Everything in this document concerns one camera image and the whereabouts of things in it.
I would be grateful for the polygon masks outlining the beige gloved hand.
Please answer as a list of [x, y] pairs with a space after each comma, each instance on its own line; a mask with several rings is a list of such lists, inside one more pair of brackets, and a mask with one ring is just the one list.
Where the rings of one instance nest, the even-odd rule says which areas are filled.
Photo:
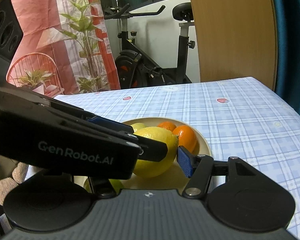
[[12, 172], [11, 177], [0, 180], [0, 205], [3, 206], [6, 196], [15, 189], [19, 184], [26, 180], [29, 165], [18, 163]]

